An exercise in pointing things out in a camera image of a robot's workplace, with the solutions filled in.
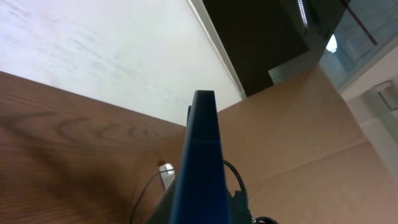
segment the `blue object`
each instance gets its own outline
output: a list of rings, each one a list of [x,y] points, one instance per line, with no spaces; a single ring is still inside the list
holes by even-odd
[[[197,90],[188,112],[170,224],[231,224],[214,91]]]

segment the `beige wall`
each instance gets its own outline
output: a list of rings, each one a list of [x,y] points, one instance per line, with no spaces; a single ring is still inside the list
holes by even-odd
[[[224,157],[241,173],[254,216],[294,224],[397,220],[394,181],[318,67],[221,111],[219,122]]]

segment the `black cord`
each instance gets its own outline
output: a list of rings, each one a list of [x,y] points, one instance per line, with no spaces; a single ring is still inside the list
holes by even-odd
[[[173,170],[174,170],[174,169],[159,171],[159,172],[157,172],[155,175],[153,175],[153,176],[148,180],[148,183],[145,185],[144,190],[142,190],[142,192],[141,192],[141,194],[140,194],[140,196],[139,196],[139,198],[138,198],[136,204],[134,205],[134,208],[132,209],[132,212],[131,212],[131,215],[130,215],[130,222],[129,222],[130,224],[132,224],[132,219],[133,219],[133,217],[134,217],[134,213],[136,212],[137,207],[138,207],[138,204],[139,204],[139,202],[141,201],[142,197],[144,196],[144,193],[145,193],[145,191],[147,190],[147,188],[148,188],[150,182],[151,182],[157,175],[159,175],[159,174],[161,174],[161,173],[163,173],[163,172],[168,172],[168,171],[173,171]]]
[[[256,218],[255,224],[259,224],[260,222],[264,222],[265,224],[278,224],[273,218],[269,218],[269,217]]]
[[[228,168],[230,168],[231,171],[235,174],[235,177],[237,178],[237,180],[238,180],[238,182],[239,182],[239,186],[240,186],[240,188],[241,188],[241,191],[242,191],[242,193],[244,194],[244,207],[245,207],[246,209],[249,209],[248,192],[247,192],[247,190],[246,190],[246,187],[244,186],[242,177],[239,175],[239,172],[235,169],[235,167],[232,166],[232,164],[229,163],[228,161],[226,161],[225,159],[224,159],[224,164],[225,164],[226,166],[228,166]]]

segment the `wood grain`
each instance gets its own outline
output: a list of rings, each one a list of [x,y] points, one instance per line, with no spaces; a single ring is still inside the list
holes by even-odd
[[[0,223],[126,223],[184,127],[0,73]],[[162,197],[160,178],[137,211]]]

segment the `white ceiling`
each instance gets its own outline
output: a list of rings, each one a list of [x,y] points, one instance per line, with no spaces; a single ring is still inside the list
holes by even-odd
[[[182,125],[241,100],[185,0],[1,1],[0,70]]]

